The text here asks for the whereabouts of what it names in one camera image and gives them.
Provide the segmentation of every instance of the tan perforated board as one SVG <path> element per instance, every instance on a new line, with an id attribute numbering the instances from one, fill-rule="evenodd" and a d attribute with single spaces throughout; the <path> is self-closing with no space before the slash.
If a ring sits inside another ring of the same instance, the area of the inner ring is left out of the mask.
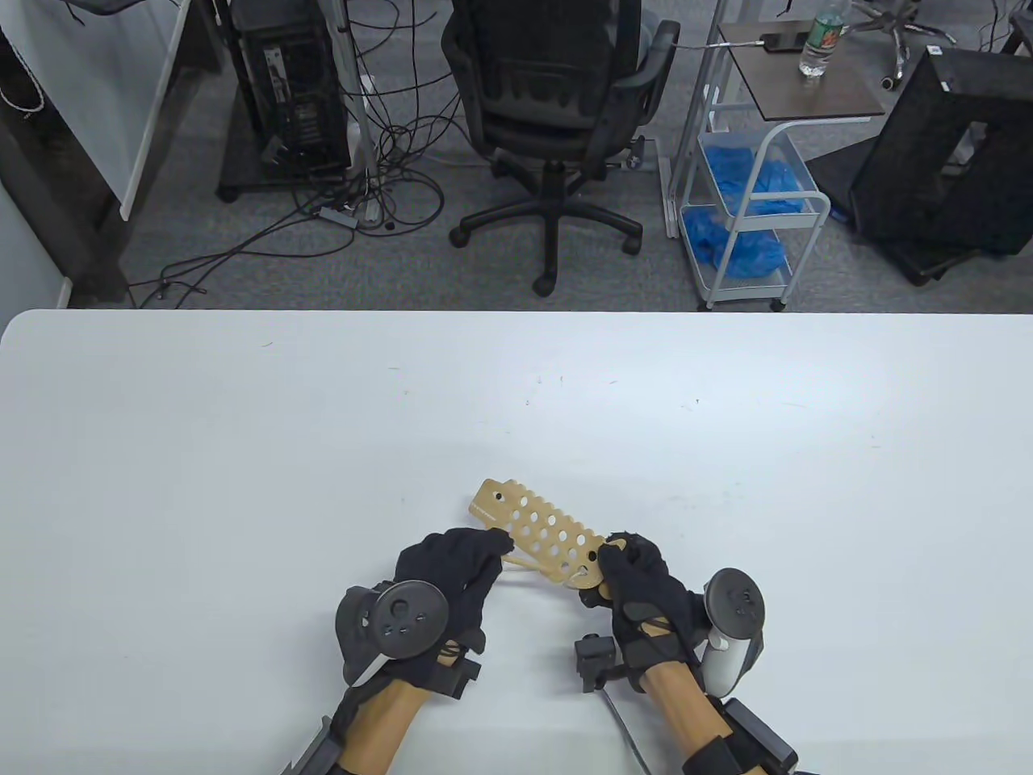
<path id="1" fill-rule="evenodd" d="M 595 553 L 603 537 L 519 482 L 484 479 L 470 503 L 470 514 L 487 527 L 509 533 L 550 581 L 576 589 L 592 589 L 602 583 Z"/>

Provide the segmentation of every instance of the caster wheel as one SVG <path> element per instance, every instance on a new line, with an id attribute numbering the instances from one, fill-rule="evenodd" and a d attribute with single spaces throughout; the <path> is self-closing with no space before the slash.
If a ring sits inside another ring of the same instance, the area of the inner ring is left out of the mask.
<path id="1" fill-rule="evenodd" d="M 470 244 L 470 233 L 464 231 L 460 226 L 456 226 L 448 233 L 448 242 L 456 248 L 465 248 Z"/>
<path id="2" fill-rule="evenodd" d="M 641 237 L 628 237 L 624 241 L 624 245 L 621 246 L 621 250 L 623 250 L 628 255 L 638 255 L 638 251 L 641 249 L 643 249 Z"/>
<path id="3" fill-rule="evenodd" d="M 224 202 L 227 205 L 232 205 L 234 202 L 241 198 L 241 191 L 239 188 L 219 186 L 217 189 L 215 189 L 215 195 L 219 197 L 220 202 Z"/>
<path id="4" fill-rule="evenodd" d="M 531 283 L 531 288 L 535 293 L 545 299 L 552 296 L 553 291 L 556 290 L 556 278 L 550 275 L 542 275 L 533 283 Z"/>

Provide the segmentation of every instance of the gray carpet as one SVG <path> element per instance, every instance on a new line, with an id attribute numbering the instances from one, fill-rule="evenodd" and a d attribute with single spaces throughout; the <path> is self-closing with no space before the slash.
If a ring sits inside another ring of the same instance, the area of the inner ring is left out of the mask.
<path id="1" fill-rule="evenodd" d="M 661 18 L 682 23 L 682 42 L 706 36 L 712 0 L 646 0 Z M 789 18 L 813 14 L 814 0 L 795 0 Z M 409 5 L 400 3 L 403 23 Z M 769 0 L 764 18 L 783 3 Z M 922 19 L 953 33 L 966 48 L 978 44 L 977 28 L 992 18 L 991 0 L 927 0 Z M 394 10 L 383 0 L 351 0 L 353 19 L 389 25 Z M 446 71 L 440 51 L 441 28 L 449 12 L 443 0 L 419 0 L 416 18 L 436 17 L 416 30 L 416 60 L 421 81 Z M 362 30 L 369 48 L 384 33 Z M 889 39 L 867 33 L 844 43 L 887 107 L 895 95 L 878 89 L 893 57 Z M 398 32 L 369 56 L 378 88 L 412 83 L 408 32 Z M 699 55 L 681 52 L 664 101 L 648 128 L 665 148 L 677 143 Z M 271 224 L 291 208 L 289 195 L 245 195 L 224 205 L 213 195 L 218 180 L 229 106 L 231 72 L 197 85 L 156 178 L 135 216 L 132 239 L 122 265 L 132 281 L 145 280 L 180 258 L 224 250 Z M 421 114 L 438 112 L 455 93 L 449 81 L 421 92 Z M 411 95 L 387 98 L 392 118 L 412 118 Z M 805 158 L 840 148 L 879 131 L 881 121 L 850 127 L 801 129 L 793 133 Z M 655 174 L 620 172 L 605 183 L 586 188 L 585 196 L 646 227 L 641 254 L 624 255 L 621 238 L 609 229 L 578 221 L 561 224 L 560 281 L 556 292 L 540 300 L 530 289 L 540 271 L 542 227 L 537 220 L 476 233 L 465 250 L 446 238 L 459 218 L 519 195 L 512 181 L 495 181 L 460 132 L 449 129 L 420 169 L 438 181 L 445 194 L 441 217 L 427 228 L 390 239 L 357 236 L 353 244 L 322 258 L 241 256 L 208 278 L 207 293 L 187 307 L 261 309 L 486 309 L 486 310 L 694 310 L 698 299 L 684 249 L 664 236 L 659 183 Z M 395 191 L 399 216 L 416 220 L 433 212 L 435 198 L 415 186 Z M 348 233 L 332 224 L 307 223 L 264 240 L 256 249 L 281 255 L 328 250 L 344 244 Z M 790 246 L 799 243 L 790 239 Z M 137 290 L 137 298 L 142 295 Z M 173 306 L 179 297 L 150 306 Z M 724 305 L 727 310 L 766 309 L 761 303 Z M 789 309 L 849 312 L 1033 312 L 1033 256 L 1004 261 L 979 258 L 950 272 L 939 282 L 914 288 L 871 248 L 858 244 L 840 224 L 825 227 Z"/>

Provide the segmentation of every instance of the plastic bottle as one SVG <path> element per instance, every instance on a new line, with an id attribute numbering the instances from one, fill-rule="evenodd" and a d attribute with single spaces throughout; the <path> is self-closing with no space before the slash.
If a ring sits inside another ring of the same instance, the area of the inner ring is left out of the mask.
<path id="1" fill-rule="evenodd" d="M 825 0 L 814 19 L 804 53 L 800 55 L 800 71 L 809 79 L 825 74 L 828 60 L 843 34 L 850 0 Z"/>

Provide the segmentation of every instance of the smartphone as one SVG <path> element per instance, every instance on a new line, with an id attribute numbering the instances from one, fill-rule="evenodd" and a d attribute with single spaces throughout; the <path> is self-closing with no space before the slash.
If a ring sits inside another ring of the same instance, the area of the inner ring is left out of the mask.
<path id="1" fill-rule="evenodd" d="M 809 32 L 765 32 L 760 36 L 769 54 L 788 54 L 804 51 Z"/>

